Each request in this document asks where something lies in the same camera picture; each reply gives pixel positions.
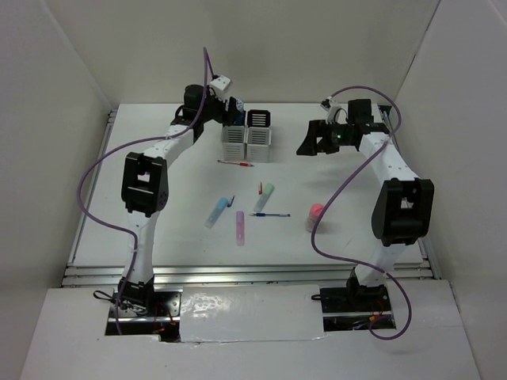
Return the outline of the pink capped bottle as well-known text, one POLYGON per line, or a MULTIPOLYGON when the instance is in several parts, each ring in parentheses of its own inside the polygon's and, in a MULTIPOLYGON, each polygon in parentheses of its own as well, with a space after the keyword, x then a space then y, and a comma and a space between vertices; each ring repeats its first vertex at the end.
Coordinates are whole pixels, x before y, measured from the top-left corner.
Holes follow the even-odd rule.
POLYGON ((314 226, 317 222, 318 217, 323 211, 324 206, 320 203, 314 203, 310 210, 309 214, 307 216, 307 219, 305 221, 305 229, 308 232, 311 232, 314 229, 314 226))

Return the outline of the blue highlighter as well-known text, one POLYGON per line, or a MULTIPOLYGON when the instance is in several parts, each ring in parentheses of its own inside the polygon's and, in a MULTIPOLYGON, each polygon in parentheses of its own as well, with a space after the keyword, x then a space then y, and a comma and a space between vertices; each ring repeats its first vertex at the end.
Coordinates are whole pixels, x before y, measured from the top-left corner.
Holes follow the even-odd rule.
POLYGON ((225 198, 225 197, 222 197, 219 199, 219 201, 217 202, 217 204, 213 208, 212 212, 210 213, 210 215, 207 217, 207 219, 205 221, 204 225, 208 229, 211 229, 215 225, 216 221, 221 216, 223 211, 228 207, 229 202, 230 202, 229 199, 225 198))

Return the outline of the blue glue jar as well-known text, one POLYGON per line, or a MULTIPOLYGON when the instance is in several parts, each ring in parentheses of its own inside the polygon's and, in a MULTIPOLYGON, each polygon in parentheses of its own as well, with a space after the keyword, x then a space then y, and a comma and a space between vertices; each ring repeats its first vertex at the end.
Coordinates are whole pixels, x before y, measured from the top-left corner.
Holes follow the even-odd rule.
POLYGON ((244 103, 243 103, 243 101, 237 99, 235 101, 233 125, 244 126, 245 125, 245 118, 246 118, 246 111, 244 109, 244 103))

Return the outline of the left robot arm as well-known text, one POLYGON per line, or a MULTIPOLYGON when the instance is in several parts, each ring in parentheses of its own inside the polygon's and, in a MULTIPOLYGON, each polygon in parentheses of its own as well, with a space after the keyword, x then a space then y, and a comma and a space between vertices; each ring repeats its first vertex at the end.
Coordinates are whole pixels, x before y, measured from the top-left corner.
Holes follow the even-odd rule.
POLYGON ((223 75, 213 76, 207 85, 188 85, 184 102, 164 137, 145 151, 131 152, 125 158, 121 199, 134 237, 118 285, 118 298, 139 316, 150 314, 156 307, 154 232, 158 217, 170 200, 168 168, 194 145, 207 122, 213 120, 228 127, 244 120, 242 102, 227 96, 230 87, 230 79, 223 75))

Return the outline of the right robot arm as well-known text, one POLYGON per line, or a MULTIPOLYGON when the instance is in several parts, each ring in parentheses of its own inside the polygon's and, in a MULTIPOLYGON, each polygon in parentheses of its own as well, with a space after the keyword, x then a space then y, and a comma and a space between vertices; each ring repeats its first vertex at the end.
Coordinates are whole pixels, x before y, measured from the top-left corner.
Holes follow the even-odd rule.
POLYGON ((429 230, 434 184, 421 179, 403 160, 385 123, 377 123, 369 99, 349 101, 343 108, 331 98, 321 106, 323 120, 312 120, 296 151, 299 156, 334 154, 353 146, 372 167, 380 191, 372 212, 372 233, 379 244, 366 264, 358 264, 347 280, 345 300, 364 310, 382 294, 385 275, 409 245, 429 230))

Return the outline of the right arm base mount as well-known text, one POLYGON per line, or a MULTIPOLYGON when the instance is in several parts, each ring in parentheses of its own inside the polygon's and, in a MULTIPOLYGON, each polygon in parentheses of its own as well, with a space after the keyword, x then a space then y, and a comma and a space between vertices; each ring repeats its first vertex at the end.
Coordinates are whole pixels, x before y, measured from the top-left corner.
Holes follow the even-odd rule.
POLYGON ((311 300, 322 308, 325 332, 394 329, 391 301, 387 287, 361 286, 349 278, 344 287, 322 287, 311 300))

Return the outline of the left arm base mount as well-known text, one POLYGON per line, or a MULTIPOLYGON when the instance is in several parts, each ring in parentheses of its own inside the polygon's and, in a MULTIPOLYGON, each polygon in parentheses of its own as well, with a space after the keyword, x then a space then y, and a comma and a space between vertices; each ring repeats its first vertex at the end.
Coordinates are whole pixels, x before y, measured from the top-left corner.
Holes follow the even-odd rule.
POLYGON ((107 293, 95 290, 96 300, 107 302, 109 311, 105 327, 106 336, 154 335, 162 342, 176 343, 180 340, 181 291, 141 292, 143 301, 128 298, 125 287, 121 300, 116 301, 117 291, 107 293))

